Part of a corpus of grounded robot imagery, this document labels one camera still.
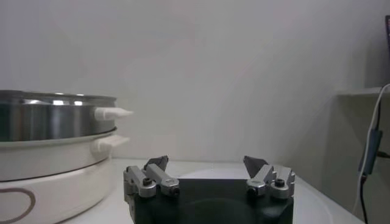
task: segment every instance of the table surface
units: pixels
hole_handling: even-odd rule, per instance
[[[61,224],[132,224],[129,207],[123,200],[123,170],[127,166],[143,167],[144,159],[113,159],[115,186],[112,192],[89,210],[61,222]],[[183,161],[170,161],[166,172],[172,177],[202,176],[205,173],[229,170],[238,175],[245,171],[243,163],[196,163]],[[328,224],[346,223],[362,224],[363,222],[350,212],[326,197],[324,194],[310,186],[299,177],[296,178],[296,193],[294,202],[294,223],[296,224]]]

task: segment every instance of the white wall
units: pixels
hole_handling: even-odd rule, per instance
[[[0,88],[135,111],[116,156],[292,166],[315,186],[338,89],[388,78],[388,0],[0,1]]]

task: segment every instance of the shelf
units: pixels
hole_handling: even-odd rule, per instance
[[[340,91],[337,93],[338,96],[348,96],[348,97],[377,97],[381,87],[374,88],[365,88],[365,89],[352,89],[349,91]],[[388,88],[383,97],[390,96],[390,89]]]

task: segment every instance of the bolt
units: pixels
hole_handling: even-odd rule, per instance
[[[152,184],[152,180],[149,177],[147,177],[147,178],[142,180],[142,185],[143,186],[149,186],[151,184]]]
[[[276,179],[275,180],[275,187],[284,187],[285,186],[285,181],[282,179]]]

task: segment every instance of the white handle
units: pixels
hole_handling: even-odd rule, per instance
[[[133,113],[118,107],[97,107],[95,109],[95,119],[98,121],[112,121],[121,117],[126,117]]]
[[[120,146],[123,143],[128,142],[130,139],[119,135],[111,135],[105,138],[99,138],[93,141],[91,150],[92,152],[109,152],[115,147]]]

